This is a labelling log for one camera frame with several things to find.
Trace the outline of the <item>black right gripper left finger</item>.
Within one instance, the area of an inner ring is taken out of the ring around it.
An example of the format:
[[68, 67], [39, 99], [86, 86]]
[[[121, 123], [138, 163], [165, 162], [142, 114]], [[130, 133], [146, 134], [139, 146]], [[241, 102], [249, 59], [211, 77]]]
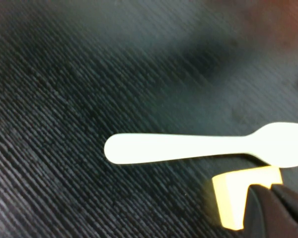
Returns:
[[249, 187], [243, 219], [245, 238], [287, 238], [287, 218], [272, 190], [256, 184]]

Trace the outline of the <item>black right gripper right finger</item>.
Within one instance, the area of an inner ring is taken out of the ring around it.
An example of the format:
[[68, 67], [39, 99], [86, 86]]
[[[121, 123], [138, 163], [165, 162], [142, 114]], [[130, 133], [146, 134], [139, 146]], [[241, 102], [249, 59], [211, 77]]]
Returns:
[[284, 185], [274, 185], [272, 191], [292, 220], [298, 225], [298, 193]]

